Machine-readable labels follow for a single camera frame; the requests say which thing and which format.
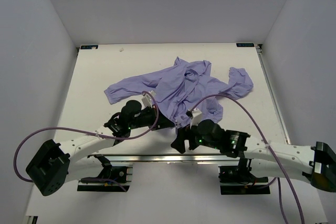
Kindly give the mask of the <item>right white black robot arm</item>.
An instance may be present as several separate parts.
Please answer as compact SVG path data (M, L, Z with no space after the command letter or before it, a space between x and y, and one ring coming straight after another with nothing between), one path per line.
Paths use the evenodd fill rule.
M289 177L308 182L314 188L335 192L335 152L324 142L315 146L270 143L248 133L225 130L210 119L202 120L200 110L188 112L190 125L177 129L171 147L185 153L185 141L194 150L205 146L230 158L245 159L237 168L238 177Z

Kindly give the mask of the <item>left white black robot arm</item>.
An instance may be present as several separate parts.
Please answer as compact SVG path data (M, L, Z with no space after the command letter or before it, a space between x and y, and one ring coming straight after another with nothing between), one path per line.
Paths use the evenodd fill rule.
M145 92L142 102L128 101L121 112L114 114L96 132L83 131L82 137L61 143L45 141L26 167L26 173L41 194L49 196L72 181L74 172L70 169L81 159L132 139L132 129L147 127L154 131L174 127L153 98L152 93Z

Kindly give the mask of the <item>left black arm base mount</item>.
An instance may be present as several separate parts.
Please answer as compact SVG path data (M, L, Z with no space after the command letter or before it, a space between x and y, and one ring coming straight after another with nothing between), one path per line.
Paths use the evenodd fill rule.
M77 191L126 193L132 181L133 166L112 164L105 156L97 154L89 156L86 161L92 161L99 174L97 176L84 175L78 182Z

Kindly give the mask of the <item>lavender purple jacket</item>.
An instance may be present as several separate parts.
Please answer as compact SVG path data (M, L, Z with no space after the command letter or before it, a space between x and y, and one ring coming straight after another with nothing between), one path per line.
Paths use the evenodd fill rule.
M181 127L190 124L187 111L205 98L197 106L202 118L218 123L223 118L223 107L213 95L224 94L237 100L250 93L254 84L244 68L231 67L227 83L212 77L211 69L207 60L187 62L176 58L171 67L125 78L107 87L104 93L109 103L115 104L143 91L153 91L160 112Z

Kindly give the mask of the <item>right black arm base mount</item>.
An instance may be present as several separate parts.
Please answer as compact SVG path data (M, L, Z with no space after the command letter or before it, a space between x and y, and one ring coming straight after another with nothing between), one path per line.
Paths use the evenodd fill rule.
M269 195L268 177L256 177L251 173L251 159L218 166L221 195Z

